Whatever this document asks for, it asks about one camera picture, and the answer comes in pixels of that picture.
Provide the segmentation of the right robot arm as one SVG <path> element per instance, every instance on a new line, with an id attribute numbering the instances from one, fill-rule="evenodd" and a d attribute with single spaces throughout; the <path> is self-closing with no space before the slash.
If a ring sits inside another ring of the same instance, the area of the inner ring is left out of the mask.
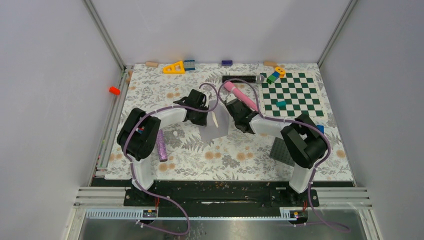
<path id="1" fill-rule="evenodd" d="M 331 152 L 325 135 L 307 114 L 301 114 L 294 120 L 262 116 L 237 98 L 226 102 L 225 107 L 241 132 L 266 134 L 283 140 L 294 161 L 289 180 L 291 189 L 287 191 L 286 198 L 293 206 L 301 205 L 307 199 L 305 191 L 312 182 L 315 167 Z"/>

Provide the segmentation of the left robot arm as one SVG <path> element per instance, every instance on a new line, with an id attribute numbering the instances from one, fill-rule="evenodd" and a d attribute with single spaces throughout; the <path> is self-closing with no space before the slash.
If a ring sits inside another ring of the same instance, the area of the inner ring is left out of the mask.
<path id="1" fill-rule="evenodd" d="M 155 200 L 155 192 L 150 188 L 154 183 L 150 155 L 159 131 L 183 122 L 205 127 L 209 98 L 205 93 L 193 89 L 188 96 L 174 101 L 171 106 L 151 112 L 136 107 L 129 113 L 116 141 L 130 161 L 131 182 L 138 189 L 135 197 L 142 205 L 148 206 Z"/>

